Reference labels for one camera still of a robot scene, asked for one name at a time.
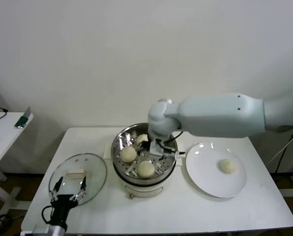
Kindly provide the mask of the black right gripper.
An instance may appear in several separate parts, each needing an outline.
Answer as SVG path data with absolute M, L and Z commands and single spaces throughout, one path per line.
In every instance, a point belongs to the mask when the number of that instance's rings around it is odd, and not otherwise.
M 137 152 L 141 150 L 150 150 L 151 141 L 142 141 L 140 143 L 135 144 L 135 150 Z M 167 157 L 164 155 L 161 158 L 158 159 L 158 163 L 165 164 L 167 161 Z

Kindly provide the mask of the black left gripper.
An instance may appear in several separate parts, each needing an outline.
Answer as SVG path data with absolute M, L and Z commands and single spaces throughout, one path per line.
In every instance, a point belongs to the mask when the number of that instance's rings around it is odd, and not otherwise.
M 78 193 L 58 195 L 63 177 L 55 183 L 53 190 L 50 191 L 51 200 L 55 200 L 51 203 L 54 211 L 50 217 L 49 224 L 52 226 L 60 226 L 67 228 L 66 220 L 68 218 L 69 211 L 78 206 L 78 201 L 82 200 L 86 195 L 86 176 L 84 176 Z

